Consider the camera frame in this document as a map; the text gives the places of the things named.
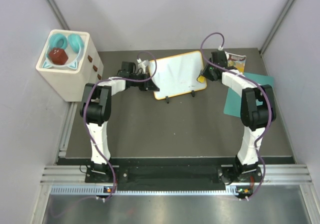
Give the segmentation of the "yellow whiteboard eraser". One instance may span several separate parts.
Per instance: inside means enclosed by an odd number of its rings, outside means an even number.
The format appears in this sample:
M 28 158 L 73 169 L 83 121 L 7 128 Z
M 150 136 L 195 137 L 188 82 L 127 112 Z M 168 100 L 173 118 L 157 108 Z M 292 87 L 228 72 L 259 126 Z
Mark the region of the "yellow whiteboard eraser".
M 198 76 L 198 78 L 197 78 L 197 81 L 200 82 L 200 83 L 204 83 L 205 80 L 206 80 L 206 78 L 204 76 L 201 76 L 201 75 Z

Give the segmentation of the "yellow-framed whiteboard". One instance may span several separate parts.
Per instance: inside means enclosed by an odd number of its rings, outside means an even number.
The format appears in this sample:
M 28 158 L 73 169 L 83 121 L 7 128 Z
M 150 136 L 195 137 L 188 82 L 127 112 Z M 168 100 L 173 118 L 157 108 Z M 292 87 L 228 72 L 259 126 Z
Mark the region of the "yellow-framed whiteboard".
M 160 58 L 149 62 L 148 70 L 153 75 L 152 81 L 159 88 L 154 97 L 162 100 L 191 92 L 204 90 L 207 81 L 197 80 L 204 68 L 200 51 Z

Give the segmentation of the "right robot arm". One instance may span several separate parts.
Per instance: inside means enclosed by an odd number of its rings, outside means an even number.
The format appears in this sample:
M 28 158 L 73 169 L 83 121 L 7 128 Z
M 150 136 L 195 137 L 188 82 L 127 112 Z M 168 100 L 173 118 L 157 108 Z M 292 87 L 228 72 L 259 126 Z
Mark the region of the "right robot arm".
M 276 118 L 273 88 L 260 85 L 237 68 L 228 66 L 227 54 L 223 50 L 213 51 L 206 62 L 199 75 L 211 81 L 221 81 L 241 98 L 240 119 L 244 134 L 233 171 L 225 178 L 230 182 L 244 182 L 257 172 L 263 136 Z

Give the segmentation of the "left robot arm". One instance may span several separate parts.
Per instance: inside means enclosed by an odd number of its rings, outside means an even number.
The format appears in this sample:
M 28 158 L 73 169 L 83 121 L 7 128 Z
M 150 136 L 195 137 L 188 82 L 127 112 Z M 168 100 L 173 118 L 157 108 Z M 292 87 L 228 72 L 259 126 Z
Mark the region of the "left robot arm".
M 122 62 L 116 76 L 99 80 L 96 84 L 85 85 L 80 116 L 89 134 L 92 148 L 86 183 L 107 183 L 116 180 L 107 139 L 107 124 L 112 111 L 111 98 L 130 87 L 137 87 L 141 91 L 159 91 L 159 87 L 152 81 L 156 71 L 150 74 L 147 70 L 149 65 L 148 60 L 141 59 L 137 59 L 137 64 Z

